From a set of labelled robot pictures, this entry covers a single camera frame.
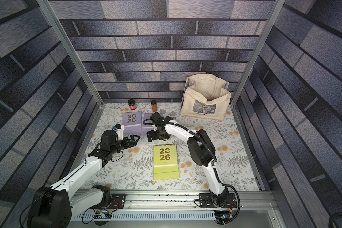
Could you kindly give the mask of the green 2026 desk calendar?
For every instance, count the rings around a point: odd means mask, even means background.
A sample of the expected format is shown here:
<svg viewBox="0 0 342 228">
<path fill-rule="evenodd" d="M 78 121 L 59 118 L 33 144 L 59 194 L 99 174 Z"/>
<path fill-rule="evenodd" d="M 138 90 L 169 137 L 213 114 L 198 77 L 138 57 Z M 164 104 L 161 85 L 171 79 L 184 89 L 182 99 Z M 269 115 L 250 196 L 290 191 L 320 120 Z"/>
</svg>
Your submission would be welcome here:
<svg viewBox="0 0 342 228">
<path fill-rule="evenodd" d="M 179 177 L 176 145 L 154 145 L 154 181 L 178 179 Z"/>
</svg>

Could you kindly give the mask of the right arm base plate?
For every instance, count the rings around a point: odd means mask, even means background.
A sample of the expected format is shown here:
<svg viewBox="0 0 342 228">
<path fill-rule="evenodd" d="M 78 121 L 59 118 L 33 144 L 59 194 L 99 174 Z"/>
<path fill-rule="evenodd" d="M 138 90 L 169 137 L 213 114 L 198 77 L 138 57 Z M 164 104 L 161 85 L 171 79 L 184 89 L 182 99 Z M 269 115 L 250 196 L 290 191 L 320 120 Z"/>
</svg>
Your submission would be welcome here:
<svg viewBox="0 0 342 228">
<path fill-rule="evenodd" d="M 220 206 L 216 204 L 210 193 L 199 194 L 199 205 L 201 208 L 220 208 L 220 209 L 234 209 L 238 207 L 235 194 L 230 193 L 228 197 L 222 202 Z"/>
</svg>

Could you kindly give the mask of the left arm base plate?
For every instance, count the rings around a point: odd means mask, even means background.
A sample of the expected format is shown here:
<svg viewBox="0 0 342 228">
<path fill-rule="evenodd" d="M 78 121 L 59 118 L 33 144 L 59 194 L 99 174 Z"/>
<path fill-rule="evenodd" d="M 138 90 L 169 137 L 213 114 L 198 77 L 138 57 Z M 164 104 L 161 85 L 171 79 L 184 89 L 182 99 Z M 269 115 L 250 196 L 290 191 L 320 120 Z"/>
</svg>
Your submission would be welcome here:
<svg viewBox="0 0 342 228">
<path fill-rule="evenodd" d="M 124 208 L 126 194 L 112 194 L 112 200 L 104 209 L 108 211 L 115 211 Z"/>
</svg>

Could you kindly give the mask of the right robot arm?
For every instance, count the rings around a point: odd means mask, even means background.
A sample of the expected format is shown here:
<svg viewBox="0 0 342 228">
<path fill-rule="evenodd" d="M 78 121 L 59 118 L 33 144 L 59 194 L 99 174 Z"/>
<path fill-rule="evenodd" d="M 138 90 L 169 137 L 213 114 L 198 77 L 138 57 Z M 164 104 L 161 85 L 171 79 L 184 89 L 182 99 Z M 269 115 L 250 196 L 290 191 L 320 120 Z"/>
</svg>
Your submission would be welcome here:
<svg viewBox="0 0 342 228">
<path fill-rule="evenodd" d="M 202 168 L 209 184 L 212 203 L 220 208 L 229 196 L 228 187 L 222 183 L 217 169 L 216 149 L 205 130 L 193 131 L 171 117 L 162 117 L 158 112 L 143 120 L 154 129 L 147 133 L 148 142 L 168 140 L 175 136 L 186 142 L 194 163 Z"/>
</svg>

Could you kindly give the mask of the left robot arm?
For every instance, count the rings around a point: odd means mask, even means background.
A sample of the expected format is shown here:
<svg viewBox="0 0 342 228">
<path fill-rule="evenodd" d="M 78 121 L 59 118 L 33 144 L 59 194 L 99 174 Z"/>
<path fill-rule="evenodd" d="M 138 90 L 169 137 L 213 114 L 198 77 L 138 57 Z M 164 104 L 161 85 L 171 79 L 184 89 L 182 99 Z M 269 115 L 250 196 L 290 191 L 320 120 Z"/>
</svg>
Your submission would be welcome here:
<svg viewBox="0 0 342 228">
<path fill-rule="evenodd" d="M 77 168 L 50 187 L 39 188 L 33 202 L 27 207 L 27 228 L 65 228 L 70 221 L 88 209 L 107 209 L 114 203 L 110 189 L 96 185 L 76 196 L 79 188 L 96 172 L 104 168 L 114 154 L 135 147 L 138 135 L 123 136 L 117 124 L 106 130 L 101 141 Z"/>
</svg>

